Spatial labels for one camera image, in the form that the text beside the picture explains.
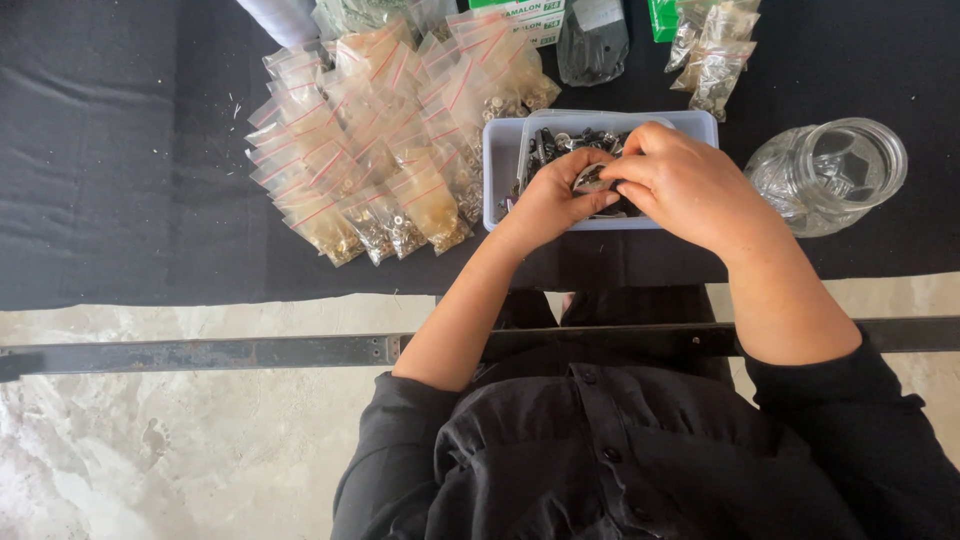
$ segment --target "left hand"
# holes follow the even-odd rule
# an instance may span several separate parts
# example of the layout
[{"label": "left hand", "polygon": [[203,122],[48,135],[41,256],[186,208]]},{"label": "left hand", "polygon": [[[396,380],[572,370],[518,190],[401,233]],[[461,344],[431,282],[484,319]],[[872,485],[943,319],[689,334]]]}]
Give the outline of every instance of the left hand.
[{"label": "left hand", "polygon": [[570,191],[580,171],[599,161],[613,161],[613,156],[585,147],[547,164],[492,235],[502,239],[519,258],[525,258],[581,220],[615,203],[620,195],[614,191],[576,198]]}]

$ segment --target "glass jar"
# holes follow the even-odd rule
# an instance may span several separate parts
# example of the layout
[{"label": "glass jar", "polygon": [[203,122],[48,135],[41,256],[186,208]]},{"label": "glass jar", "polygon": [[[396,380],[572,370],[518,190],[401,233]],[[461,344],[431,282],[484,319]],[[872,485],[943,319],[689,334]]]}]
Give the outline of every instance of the glass jar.
[{"label": "glass jar", "polygon": [[843,118],[775,136],[743,172],[795,236],[823,236],[852,225],[900,189],[906,150],[883,124]]}]

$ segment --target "right hand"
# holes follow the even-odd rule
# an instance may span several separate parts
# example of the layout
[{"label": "right hand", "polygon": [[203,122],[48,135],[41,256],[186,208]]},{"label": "right hand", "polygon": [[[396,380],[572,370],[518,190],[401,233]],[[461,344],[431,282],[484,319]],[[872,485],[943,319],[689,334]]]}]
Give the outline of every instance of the right hand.
[{"label": "right hand", "polygon": [[727,264],[792,238],[726,154],[657,122],[636,128],[600,177],[671,233]]}]

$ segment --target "metal bar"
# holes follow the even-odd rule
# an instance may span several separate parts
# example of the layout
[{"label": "metal bar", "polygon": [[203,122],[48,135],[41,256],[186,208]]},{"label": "metal bar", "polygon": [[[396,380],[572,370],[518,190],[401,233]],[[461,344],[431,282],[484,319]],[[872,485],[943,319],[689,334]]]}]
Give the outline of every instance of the metal bar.
[{"label": "metal bar", "polygon": [[[882,353],[960,351],[960,316],[860,319]],[[0,382],[30,374],[392,365],[412,334],[84,343],[0,348]],[[556,341],[635,356],[738,356],[731,323],[491,332],[495,362]]]}]

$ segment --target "person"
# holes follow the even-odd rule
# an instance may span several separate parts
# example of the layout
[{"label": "person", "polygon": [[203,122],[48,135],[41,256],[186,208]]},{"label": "person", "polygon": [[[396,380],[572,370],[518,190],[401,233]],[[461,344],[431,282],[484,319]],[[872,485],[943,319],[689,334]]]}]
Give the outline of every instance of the person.
[{"label": "person", "polygon": [[[626,182],[572,198],[597,161]],[[726,264],[759,410],[729,373],[599,346],[476,375],[523,259],[619,196]],[[733,162],[648,122],[620,159],[543,167],[376,379],[332,537],[960,538],[960,473],[923,406]]]}]

